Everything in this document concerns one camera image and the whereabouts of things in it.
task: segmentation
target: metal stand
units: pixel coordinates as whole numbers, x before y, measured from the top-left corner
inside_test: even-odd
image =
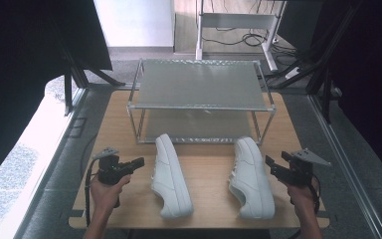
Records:
[[[204,0],[200,1],[200,12],[198,14],[198,33],[195,57],[196,60],[203,59],[203,28],[248,28],[248,29],[269,29],[269,37],[266,43],[262,44],[270,70],[276,72],[278,67],[270,51],[279,20],[286,1],[280,1],[275,15],[260,14],[228,14],[228,13],[204,13]]]

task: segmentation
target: wooden table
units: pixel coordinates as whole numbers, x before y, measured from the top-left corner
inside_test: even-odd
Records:
[[[265,142],[263,155],[269,155],[277,164],[288,166],[281,152],[301,150],[287,108],[279,94],[272,94],[277,106]],[[114,92],[98,132],[92,155],[110,146],[119,150],[120,161],[131,161],[143,156],[145,166],[135,170],[131,182],[120,194],[121,206],[114,209],[108,227],[112,228],[292,228],[299,227],[293,205],[289,203],[286,187],[270,175],[265,165],[274,195],[276,215],[270,220],[248,220],[239,217],[240,203],[229,191],[229,175],[234,166],[235,152],[232,144],[174,144],[188,185],[194,213],[191,216],[165,220],[160,217],[163,199],[151,190],[151,175],[157,153],[154,143],[138,144],[126,111],[129,91]],[[85,179],[73,206],[74,211],[84,211]],[[320,227],[329,224],[328,218],[317,218]],[[86,228],[85,216],[70,217],[74,228]]]

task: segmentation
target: black panel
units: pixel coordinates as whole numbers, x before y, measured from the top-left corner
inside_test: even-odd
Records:
[[[300,51],[311,47],[323,3],[321,1],[288,1],[278,27],[278,35]]]
[[[68,68],[61,39],[74,58],[111,69],[93,0],[0,1],[0,164],[36,111],[46,83]]]
[[[339,105],[382,160],[382,2],[363,2],[330,62]]]

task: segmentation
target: forearm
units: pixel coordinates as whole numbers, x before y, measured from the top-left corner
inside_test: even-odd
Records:
[[[317,218],[312,211],[305,211],[298,215],[300,222],[300,236],[302,239],[321,239],[321,231]]]
[[[99,239],[104,237],[104,232],[107,226],[107,220],[110,216],[110,211],[96,209],[93,213],[92,221],[87,229],[85,239]]]

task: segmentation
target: white wall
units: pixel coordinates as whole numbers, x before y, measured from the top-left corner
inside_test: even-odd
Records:
[[[173,0],[95,0],[108,47],[173,47]]]

